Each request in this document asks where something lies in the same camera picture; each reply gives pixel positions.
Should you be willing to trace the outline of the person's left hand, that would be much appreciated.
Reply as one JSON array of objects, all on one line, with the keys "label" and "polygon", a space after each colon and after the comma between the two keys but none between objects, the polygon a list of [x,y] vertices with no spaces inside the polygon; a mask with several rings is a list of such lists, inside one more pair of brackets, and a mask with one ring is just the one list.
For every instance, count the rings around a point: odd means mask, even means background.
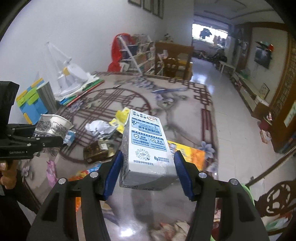
[{"label": "person's left hand", "polygon": [[8,164],[7,161],[1,161],[1,185],[7,190],[13,189],[16,185],[18,164],[18,160],[13,160],[11,164]]}]

